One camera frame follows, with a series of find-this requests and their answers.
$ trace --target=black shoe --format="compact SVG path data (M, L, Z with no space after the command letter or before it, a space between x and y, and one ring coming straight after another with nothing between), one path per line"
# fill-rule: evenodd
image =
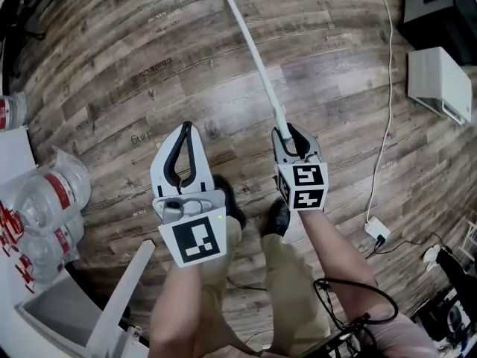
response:
M260 231L260 237L275 233L284 237L290 225L290 210L282 198L275 200L268 210L268 220L265 227Z
M227 216L232 216L240 223L240 227L243 230L247 225L247 217L244 214L236 202L236 194L233 191L232 186L221 175L213 175L214 184L216 189L221 189L225 193L225 208Z

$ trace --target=red label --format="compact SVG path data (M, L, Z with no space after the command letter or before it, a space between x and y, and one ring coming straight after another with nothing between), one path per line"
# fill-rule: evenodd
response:
M5 112L5 101L0 99L0 129L7 127L7 113Z
M5 217L7 218L8 223L10 223L10 225L12 226L13 232L15 232L15 234L17 235L21 234L22 228L16 221L15 213L13 211L8 210L7 212L5 212Z
M28 268L28 266L31 265L30 260L25 255L20 256L19 260L23 264L24 268Z
M52 175L47 174L45 175L45 179L50 182L51 186L53 187L54 191L57 193L58 198L60 199L61 207L65 210L69 207L69 198L68 194L66 193L65 187L61 184L60 180Z
M5 218L5 208L3 208L3 204L0 201L0 227L7 227L7 219Z
M68 242L66 241L66 237L63 234L62 230L56 230L54 232L55 236L57 237L58 241L61 244L61 248L63 249L63 254L67 254L69 251L69 245Z

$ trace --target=person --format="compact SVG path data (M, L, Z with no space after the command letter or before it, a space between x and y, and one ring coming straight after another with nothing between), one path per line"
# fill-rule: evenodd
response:
M312 269L283 243L290 212L282 199L274 202L260 232L265 254L265 287L274 314L270 349L256 352L246 346L225 322L221 308L227 270L241 239L246 218L237 207L232 187L214 177L226 195L227 254L203 264L178 268L172 263L151 315L150 358L298 357L330 335L326 310L313 288ZM319 210L299 212L303 226L327 277L376 287L367 261ZM392 306L369 289L330 284L348 321L367 313L371 319L393 315ZM392 322L368 326L385 357L435 358L431 339L399 314ZM370 344L362 338L361 346Z

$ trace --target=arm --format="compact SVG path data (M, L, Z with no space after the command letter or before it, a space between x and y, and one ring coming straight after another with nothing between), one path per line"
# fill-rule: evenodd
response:
M367 261L321 211L302 211L299 214L327 277L376 287ZM386 299L375 292L355 286L330 285L348 321L365 313L369 313L372 319L386 319L394 312ZM370 325L368 329L374 335L378 350L386 357L438 357L431 339L401 313L388 324ZM370 343L365 334L359 339L365 345Z
M300 211L299 214L327 277L376 287L373 271L367 261L323 212L312 210ZM385 298L367 289L336 283L330 285L348 321L361 317L375 305L387 303Z
M172 263L151 316L150 358L193 357L201 285L199 264Z

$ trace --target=forearm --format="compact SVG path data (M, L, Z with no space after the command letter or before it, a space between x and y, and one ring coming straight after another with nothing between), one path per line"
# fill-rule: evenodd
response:
M200 265L172 264L151 316L149 357L192 357L200 318Z
M367 261L321 211L300 211L299 214L327 277L376 286ZM385 301L370 290L343 284L330 285L349 321Z

